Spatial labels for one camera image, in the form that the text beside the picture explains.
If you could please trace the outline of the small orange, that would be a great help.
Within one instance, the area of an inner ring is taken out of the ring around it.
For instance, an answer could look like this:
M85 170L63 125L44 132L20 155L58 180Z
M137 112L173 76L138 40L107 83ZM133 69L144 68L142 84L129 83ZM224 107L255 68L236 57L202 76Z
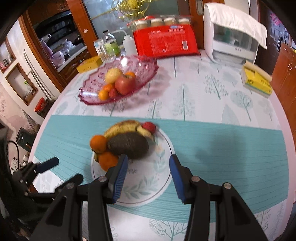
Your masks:
M106 101L109 99L109 92L107 90L102 89L98 92L98 97L101 101Z
M135 73L132 72L132 71L126 72L126 73L125 73L125 76L129 76L129 77L132 77L132 78L136 78Z

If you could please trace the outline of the red lychee front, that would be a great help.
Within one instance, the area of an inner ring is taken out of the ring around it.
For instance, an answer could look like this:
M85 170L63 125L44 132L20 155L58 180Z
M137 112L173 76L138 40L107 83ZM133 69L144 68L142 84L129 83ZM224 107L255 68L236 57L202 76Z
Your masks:
M112 88L109 91L109 97L110 98L117 98L118 96L119 96L119 93L118 93L118 91L115 88Z

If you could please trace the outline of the large orange front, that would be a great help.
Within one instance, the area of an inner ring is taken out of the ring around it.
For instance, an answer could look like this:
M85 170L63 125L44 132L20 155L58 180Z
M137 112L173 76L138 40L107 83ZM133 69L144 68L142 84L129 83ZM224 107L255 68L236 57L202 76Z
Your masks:
M110 92L110 90L114 89L114 84L113 83L106 84L102 89L107 92Z

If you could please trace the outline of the red apple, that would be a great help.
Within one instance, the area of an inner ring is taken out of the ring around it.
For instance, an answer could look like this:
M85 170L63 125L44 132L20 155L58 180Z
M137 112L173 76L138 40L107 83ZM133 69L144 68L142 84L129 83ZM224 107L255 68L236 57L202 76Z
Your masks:
M123 75L116 80L114 86L119 94L127 95L135 90L136 80L135 78Z

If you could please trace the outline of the yellow pear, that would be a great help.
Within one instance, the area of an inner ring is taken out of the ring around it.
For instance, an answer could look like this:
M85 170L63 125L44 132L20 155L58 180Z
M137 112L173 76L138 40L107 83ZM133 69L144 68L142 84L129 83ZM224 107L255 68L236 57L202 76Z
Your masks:
M122 75L123 72L119 68L111 68L105 75L105 82L107 84L114 83Z

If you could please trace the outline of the dark avocado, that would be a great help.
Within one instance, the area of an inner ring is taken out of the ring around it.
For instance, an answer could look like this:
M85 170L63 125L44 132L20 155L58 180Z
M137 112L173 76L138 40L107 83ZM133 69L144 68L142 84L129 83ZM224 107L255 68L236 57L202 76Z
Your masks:
M143 158L149 151L147 139L136 132L120 133L112 137L107 146L115 155L126 155L129 159Z

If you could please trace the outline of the red container on floor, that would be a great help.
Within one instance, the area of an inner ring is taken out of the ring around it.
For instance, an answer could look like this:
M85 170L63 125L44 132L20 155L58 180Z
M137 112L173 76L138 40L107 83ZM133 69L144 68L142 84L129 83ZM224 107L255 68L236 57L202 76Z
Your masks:
M38 103L35 106L34 111L36 113L41 112L45 108L46 104L47 104L47 99L44 99L43 97L40 98L40 100L38 101Z

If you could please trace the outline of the spotted banana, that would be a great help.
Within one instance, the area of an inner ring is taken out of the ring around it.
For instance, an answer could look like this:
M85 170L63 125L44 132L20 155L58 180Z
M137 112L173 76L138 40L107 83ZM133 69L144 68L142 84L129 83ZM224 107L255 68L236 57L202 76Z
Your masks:
M145 138L148 138L152 141L154 141L154 136L153 134L144 129L140 122L137 120L124 120L119 123L116 123L112 125L108 130L106 130L103 134L103 136L107 139L110 140L112 137L115 137L116 135L119 135L121 133L129 133L129 132L135 132L138 133Z

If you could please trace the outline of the clear plastic bottle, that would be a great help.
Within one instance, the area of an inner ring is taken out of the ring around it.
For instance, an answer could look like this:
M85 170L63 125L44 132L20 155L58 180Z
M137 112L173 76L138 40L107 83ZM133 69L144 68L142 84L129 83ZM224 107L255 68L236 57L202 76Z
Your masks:
M106 48L113 48L115 55L118 56L120 54L120 50L114 35L112 35L108 30L103 31L103 42Z

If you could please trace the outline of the white blue carton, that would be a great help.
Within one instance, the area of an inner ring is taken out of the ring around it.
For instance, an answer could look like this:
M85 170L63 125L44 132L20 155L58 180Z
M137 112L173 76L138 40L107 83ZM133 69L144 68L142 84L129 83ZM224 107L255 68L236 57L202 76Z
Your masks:
M103 49L104 42L103 42L102 38L94 41L93 44L94 44L95 50L96 50L98 55L101 55L101 54L104 53L104 49Z

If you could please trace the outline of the yellow box right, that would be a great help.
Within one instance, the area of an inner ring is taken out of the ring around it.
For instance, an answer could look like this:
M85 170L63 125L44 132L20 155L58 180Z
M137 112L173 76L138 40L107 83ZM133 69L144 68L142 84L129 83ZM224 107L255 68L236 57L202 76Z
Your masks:
M246 88L267 98L271 96L273 88L270 83L273 77L257 65L246 60L242 66L240 76Z

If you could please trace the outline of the white squeeze bottle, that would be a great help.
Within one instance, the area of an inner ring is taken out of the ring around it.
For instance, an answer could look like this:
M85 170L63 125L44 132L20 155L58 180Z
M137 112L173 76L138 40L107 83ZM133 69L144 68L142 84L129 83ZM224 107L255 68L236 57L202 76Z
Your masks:
M125 30L115 30L111 34L115 37L122 56L138 55L133 37Z

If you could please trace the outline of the jar pack behind package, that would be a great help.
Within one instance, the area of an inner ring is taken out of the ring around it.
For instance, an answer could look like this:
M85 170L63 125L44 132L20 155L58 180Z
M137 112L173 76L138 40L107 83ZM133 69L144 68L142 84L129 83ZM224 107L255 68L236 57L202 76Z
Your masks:
M145 16L141 19L130 21L127 27L133 30L140 30L149 27L186 25L191 24L192 17L184 15L157 15Z

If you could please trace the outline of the white appliance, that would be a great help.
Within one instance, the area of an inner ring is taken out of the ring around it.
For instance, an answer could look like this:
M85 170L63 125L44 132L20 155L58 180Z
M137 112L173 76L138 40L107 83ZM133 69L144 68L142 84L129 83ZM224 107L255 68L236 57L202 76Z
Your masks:
M204 6L204 49L218 64L241 66L245 61L255 62L259 43L246 33L221 27L210 20Z

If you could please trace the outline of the gold door ornament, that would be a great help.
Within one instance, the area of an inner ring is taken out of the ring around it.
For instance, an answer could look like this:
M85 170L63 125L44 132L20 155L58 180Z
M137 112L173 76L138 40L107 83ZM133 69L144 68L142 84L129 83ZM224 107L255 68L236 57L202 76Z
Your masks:
M152 3L152 1L148 0L112 1L109 10L90 18L90 20L107 14L113 14L115 17L122 20L135 20L144 17L150 3Z

